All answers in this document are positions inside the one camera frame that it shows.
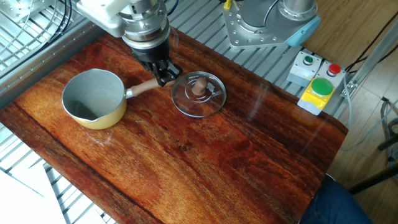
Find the red button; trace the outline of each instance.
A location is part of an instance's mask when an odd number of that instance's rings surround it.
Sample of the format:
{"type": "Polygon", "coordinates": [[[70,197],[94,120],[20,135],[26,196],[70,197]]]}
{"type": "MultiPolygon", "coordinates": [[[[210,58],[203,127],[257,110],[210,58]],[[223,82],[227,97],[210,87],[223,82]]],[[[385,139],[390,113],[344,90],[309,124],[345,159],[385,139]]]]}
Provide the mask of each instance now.
{"type": "Polygon", "coordinates": [[[340,66],[338,66],[338,64],[331,64],[329,66],[329,72],[337,75],[341,72],[341,68],[340,68],[340,66]]]}

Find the yellow button base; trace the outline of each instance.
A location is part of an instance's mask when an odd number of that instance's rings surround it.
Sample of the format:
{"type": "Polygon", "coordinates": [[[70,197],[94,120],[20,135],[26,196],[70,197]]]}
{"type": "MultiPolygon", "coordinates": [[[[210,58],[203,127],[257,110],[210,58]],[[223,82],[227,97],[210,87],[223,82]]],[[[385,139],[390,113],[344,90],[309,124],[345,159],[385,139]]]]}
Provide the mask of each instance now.
{"type": "Polygon", "coordinates": [[[313,103],[318,109],[323,110],[326,104],[329,102],[330,97],[332,94],[335,92],[335,89],[326,96],[319,95],[318,93],[315,93],[315,91],[312,89],[312,82],[314,81],[314,78],[311,80],[310,84],[307,86],[305,89],[305,92],[301,96],[301,99],[303,101],[311,102],[313,103]]]}

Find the wooden floor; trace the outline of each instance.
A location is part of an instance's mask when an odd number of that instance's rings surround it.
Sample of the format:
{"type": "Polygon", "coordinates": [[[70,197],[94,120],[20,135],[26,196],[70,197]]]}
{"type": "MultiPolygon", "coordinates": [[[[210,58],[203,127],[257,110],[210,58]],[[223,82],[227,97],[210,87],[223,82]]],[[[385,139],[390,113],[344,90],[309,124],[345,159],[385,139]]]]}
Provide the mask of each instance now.
{"type": "MultiPolygon", "coordinates": [[[[317,0],[317,3],[322,24],[304,46],[344,67],[355,61],[398,11],[396,0],[317,0]]],[[[362,140],[380,120],[381,97],[391,101],[398,99],[397,62],[398,51],[381,62],[362,83],[353,100],[353,121],[343,144],[344,149],[362,140]]],[[[396,117],[391,113],[389,119],[396,117]]],[[[347,122],[348,110],[340,120],[347,122]]],[[[351,152],[340,151],[328,173],[348,189],[382,171],[387,166],[387,152],[380,152],[376,147],[384,140],[379,126],[360,147],[351,152]]],[[[398,181],[395,179],[371,187],[357,194],[355,199],[374,223],[398,223],[398,181]]]]}

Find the saucepan handle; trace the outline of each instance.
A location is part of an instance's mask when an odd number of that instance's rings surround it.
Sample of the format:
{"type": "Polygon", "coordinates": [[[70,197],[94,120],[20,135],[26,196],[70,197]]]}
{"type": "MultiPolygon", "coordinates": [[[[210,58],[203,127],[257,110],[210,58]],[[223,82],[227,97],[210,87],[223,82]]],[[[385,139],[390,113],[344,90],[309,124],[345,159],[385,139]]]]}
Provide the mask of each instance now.
{"type": "MultiPolygon", "coordinates": [[[[165,86],[170,86],[170,85],[173,85],[174,83],[175,83],[175,81],[168,82],[168,83],[166,83],[165,86]]],[[[147,90],[151,90],[151,89],[158,88],[158,87],[160,87],[160,86],[157,83],[156,78],[148,80],[146,82],[141,83],[140,85],[136,85],[136,86],[132,86],[131,88],[128,88],[126,90],[126,99],[131,98],[133,96],[138,96],[147,90]]]]}

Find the reddish-brown wood surface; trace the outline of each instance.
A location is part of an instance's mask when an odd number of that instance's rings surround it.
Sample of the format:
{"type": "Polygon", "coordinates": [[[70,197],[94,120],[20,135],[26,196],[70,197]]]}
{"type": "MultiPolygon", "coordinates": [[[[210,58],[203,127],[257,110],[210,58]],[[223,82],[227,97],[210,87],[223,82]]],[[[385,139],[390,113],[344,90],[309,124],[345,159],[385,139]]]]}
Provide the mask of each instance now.
{"type": "Polygon", "coordinates": [[[181,114],[166,87],[130,99],[111,128],[80,126],[61,103],[72,77],[101,68],[125,86],[152,78],[121,39],[104,35],[2,110],[0,122],[119,223],[296,224],[346,128],[184,34],[171,43],[184,73],[223,81],[227,101],[216,115],[181,114]]]}

